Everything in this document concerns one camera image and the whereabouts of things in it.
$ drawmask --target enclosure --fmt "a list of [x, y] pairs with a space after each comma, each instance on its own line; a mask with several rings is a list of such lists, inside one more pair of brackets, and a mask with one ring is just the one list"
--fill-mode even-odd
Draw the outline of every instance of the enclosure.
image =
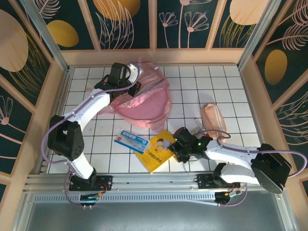
[[[123, 128], [147, 139], [156, 133], [96, 115], [83, 130], [84, 154], [113, 185], [101, 207], [83, 211], [63, 192], [69, 167], [40, 154], [54, 114], [76, 108], [113, 63], [141, 58], [169, 82], [171, 134], [197, 131], [200, 108], [213, 103], [228, 143], [307, 156], [307, 15], [306, 0], [1, 1], [1, 230], [308, 230], [307, 168], [283, 194], [248, 185], [237, 207], [202, 205], [215, 190], [198, 189], [194, 179], [217, 162], [171, 158], [149, 174], [113, 140]], [[302, 167], [299, 157], [283, 156], [291, 173]]]

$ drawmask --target pink bag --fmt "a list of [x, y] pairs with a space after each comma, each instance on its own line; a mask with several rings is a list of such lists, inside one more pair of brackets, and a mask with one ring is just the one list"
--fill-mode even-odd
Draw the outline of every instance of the pink bag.
[[113, 112], [102, 110], [98, 114], [119, 114], [136, 127], [160, 132], [164, 129], [171, 107], [169, 83], [154, 63], [139, 65], [143, 73], [138, 80], [141, 88], [137, 95], [132, 97], [128, 93], [122, 94], [110, 103]]

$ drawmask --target wire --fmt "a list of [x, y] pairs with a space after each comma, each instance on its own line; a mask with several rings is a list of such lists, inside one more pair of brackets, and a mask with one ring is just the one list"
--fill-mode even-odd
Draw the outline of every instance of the wire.
[[42, 142], [41, 142], [41, 145], [40, 145], [40, 152], [41, 152], [41, 154], [42, 154], [42, 156], [43, 156], [43, 159], [44, 159], [46, 162], [48, 162], [49, 164], [58, 164], [58, 163], [66, 162], [66, 163], [68, 164], [68, 166], [69, 166], [71, 169], [74, 169], [74, 167], [68, 162], [68, 160], [51, 161], [51, 160], [46, 156], [45, 151], [44, 151], [44, 148], [45, 148], [45, 147], [44, 147], [44, 144], [45, 144], [45, 142], [46, 142], [46, 139], [48, 138], [48, 135], [49, 135], [49, 134], [51, 133], [51, 131], [53, 131], [56, 127], [58, 127], [59, 125], [61, 125], [61, 124], [64, 123], [65, 121], [67, 121], [67, 120], [69, 120], [70, 118], [72, 118], [73, 116], [75, 116], [75, 114], [79, 113], [82, 109], [84, 109], [84, 108], [85, 108], [92, 100], [94, 100], [96, 97], [102, 96], [102, 95], [104, 95], [105, 93], [111, 92], [111, 91], [127, 90], [127, 89], [131, 88], [132, 86], [134, 86], [134, 85], [137, 83], [138, 79], [139, 79], [140, 68], [139, 68], [138, 64], [136, 64], [136, 63], [132, 63], [132, 62], [131, 62], [131, 63], [129, 63], [129, 64], [132, 64], [132, 65], [136, 66], [137, 71], [138, 71], [138, 73], [137, 73], [137, 78], [135, 79], [135, 81], [134, 81], [131, 85], [129, 85], [129, 86], [125, 87], [125, 88], [104, 90], [104, 91], [100, 91], [100, 92], [94, 94], [94, 95], [93, 95], [92, 97], [90, 97], [87, 101], [85, 101], [76, 111], [73, 111], [73, 113], [72, 113], [71, 115], [69, 115], [68, 117], [62, 119], [61, 121], [59, 121], [58, 123], [54, 124], [53, 126], [51, 126], [51, 127], [47, 130], [47, 132], [46, 132], [46, 133], [44, 134], [44, 136], [43, 136], [43, 139], [42, 139]]
[[216, 130], [216, 129], [204, 130], [204, 131], [199, 131], [199, 132], [195, 133], [194, 135], [201, 134], [201, 133], [208, 133], [209, 131], [217, 131], [217, 132], [221, 132], [221, 133], [226, 134], [228, 137], [222, 137], [222, 136], [220, 136], [220, 137], [218, 137], [218, 138], [216, 139], [216, 141], [217, 141], [217, 143], [218, 143], [218, 145], [219, 145], [220, 147], [225, 148], [225, 149], [228, 149], [228, 150], [231, 150], [231, 151], [236, 151], [236, 152], [241, 152], [241, 153], [250, 153], [250, 154], [291, 153], [291, 154], [299, 155], [300, 157], [302, 157], [302, 158], [304, 159], [304, 164], [303, 164], [303, 166], [301, 167], [301, 169], [299, 169], [297, 172], [295, 172], [295, 173], [289, 175], [288, 178], [289, 178], [289, 177], [294, 177], [294, 176], [300, 174], [302, 171], [305, 170], [306, 165], [307, 165], [307, 163], [308, 163], [307, 157], [306, 157], [304, 154], [302, 154], [302, 153], [300, 153], [300, 152], [297, 152], [297, 151], [291, 151], [291, 150], [264, 150], [264, 151], [262, 150], [262, 151], [260, 151], [260, 150], [255, 150], [255, 151], [249, 151], [249, 152], [248, 152], [247, 150], [242, 150], [242, 149], [231, 148], [231, 147], [225, 146], [225, 145], [223, 145], [223, 144], [220, 142], [220, 140], [221, 140], [221, 139], [229, 139], [229, 138], [231, 138], [231, 135], [230, 135], [229, 133], [227, 133], [227, 132], [225, 132], [225, 131], [221, 131], [221, 130]]

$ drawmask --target flower illustration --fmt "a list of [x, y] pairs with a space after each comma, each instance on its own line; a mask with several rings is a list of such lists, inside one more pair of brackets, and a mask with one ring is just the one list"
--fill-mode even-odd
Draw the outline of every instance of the flower illustration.
[[175, 20], [176, 16], [174, 15], [174, 12], [172, 12], [172, 13], [168, 12], [166, 14], [164, 12], [161, 12], [159, 14], [159, 18], [160, 18], [160, 21], [163, 24], [164, 32], [165, 32], [166, 45], [167, 45], [167, 48], [169, 48], [168, 41], [167, 41], [166, 27], [177, 25], [179, 22], [177, 20]]
[[192, 12], [185, 13], [185, 23], [188, 31], [187, 48], [189, 48], [190, 33], [208, 29], [209, 23], [206, 22], [207, 22], [206, 12], [204, 13], [196, 12], [193, 15], [193, 17], [192, 17]]
[[182, 5], [181, 12], [180, 12], [180, 23], [179, 23], [179, 48], [181, 48], [181, 22], [182, 22], [182, 15], [183, 15], [183, 7], [188, 5], [197, 5], [203, 3], [209, 3], [212, 0], [180, 0]]

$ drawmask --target black bracket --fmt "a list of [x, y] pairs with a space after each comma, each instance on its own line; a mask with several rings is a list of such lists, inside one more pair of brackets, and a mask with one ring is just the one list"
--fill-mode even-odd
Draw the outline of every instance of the black bracket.
[[110, 191], [112, 188], [112, 176], [96, 176], [95, 185], [85, 184], [78, 179], [78, 177], [72, 176], [70, 178], [71, 182], [69, 185], [70, 191]]

